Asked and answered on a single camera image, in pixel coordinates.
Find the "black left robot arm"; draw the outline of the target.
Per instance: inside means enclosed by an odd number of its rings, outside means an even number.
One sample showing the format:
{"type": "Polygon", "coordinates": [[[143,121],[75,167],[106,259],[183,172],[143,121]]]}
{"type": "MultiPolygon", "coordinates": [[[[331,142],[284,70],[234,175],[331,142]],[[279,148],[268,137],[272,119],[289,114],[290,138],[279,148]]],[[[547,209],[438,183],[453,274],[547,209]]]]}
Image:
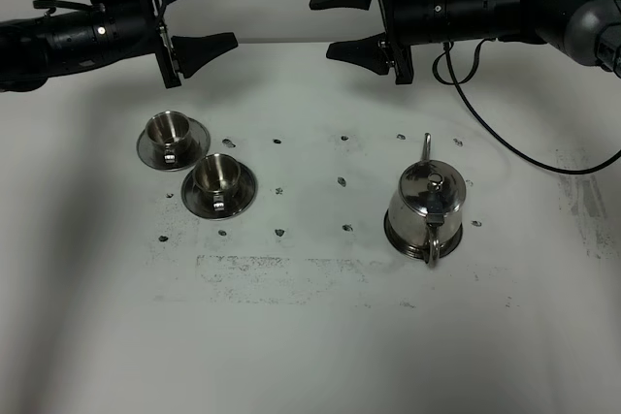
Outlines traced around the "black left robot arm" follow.
{"type": "Polygon", "coordinates": [[[165,13],[178,0],[36,0],[43,15],[1,24],[1,89],[30,92],[48,80],[152,55],[168,88],[238,45],[234,33],[172,36],[165,13]]]}

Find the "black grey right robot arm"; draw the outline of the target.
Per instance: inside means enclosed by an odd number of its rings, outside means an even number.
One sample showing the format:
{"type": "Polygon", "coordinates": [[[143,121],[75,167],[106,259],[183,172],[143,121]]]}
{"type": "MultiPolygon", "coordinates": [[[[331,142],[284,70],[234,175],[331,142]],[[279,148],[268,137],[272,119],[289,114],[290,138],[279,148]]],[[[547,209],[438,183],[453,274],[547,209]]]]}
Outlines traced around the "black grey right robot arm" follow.
{"type": "MultiPolygon", "coordinates": [[[[374,0],[310,0],[310,8],[367,10],[374,0]]],[[[376,0],[384,30],[328,47],[329,59],[410,84],[411,49],[426,44],[498,40],[550,45],[578,64],[620,72],[617,0],[376,0]]]]}

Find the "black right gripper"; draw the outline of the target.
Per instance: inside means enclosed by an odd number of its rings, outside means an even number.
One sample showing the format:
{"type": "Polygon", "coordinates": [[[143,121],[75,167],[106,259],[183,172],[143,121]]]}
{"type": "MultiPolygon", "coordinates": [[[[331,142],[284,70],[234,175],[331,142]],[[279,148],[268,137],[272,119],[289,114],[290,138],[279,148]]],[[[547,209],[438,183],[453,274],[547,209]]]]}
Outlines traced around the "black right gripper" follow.
{"type": "MultiPolygon", "coordinates": [[[[385,33],[361,40],[331,44],[326,57],[362,67],[377,75],[395,71],[395,83],[412,84],[413,67],[410,46],[405,46],[395,26],[396,0],[378,0],[385,33]]],[[[372,0],[310,0],[312,11],[349,8],[367,11],[372,0]]]]}

